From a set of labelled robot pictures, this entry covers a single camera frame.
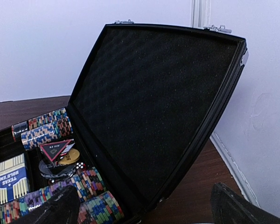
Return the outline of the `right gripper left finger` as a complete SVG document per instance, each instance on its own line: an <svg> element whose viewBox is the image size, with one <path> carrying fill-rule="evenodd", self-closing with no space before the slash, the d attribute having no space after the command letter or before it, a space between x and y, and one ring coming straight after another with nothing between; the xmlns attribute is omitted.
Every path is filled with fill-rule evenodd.
<svg viewBox="0 0 280 224"><path fill-rule="evenodd" d="M77 189L67 186L44 205L25 216L27 224L76 224L80 200Z"/></svg>

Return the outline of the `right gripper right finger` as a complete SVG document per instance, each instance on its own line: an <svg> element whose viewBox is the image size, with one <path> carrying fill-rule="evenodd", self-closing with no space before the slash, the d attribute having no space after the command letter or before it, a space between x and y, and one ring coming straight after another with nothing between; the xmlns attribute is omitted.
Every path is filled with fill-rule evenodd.
<svg viewBox="0 0 280 224"><path fill-rule="evenodd" d="M215 224L280 224L279 217L248 202L221 182L212 187L210 205Z"/></svg>

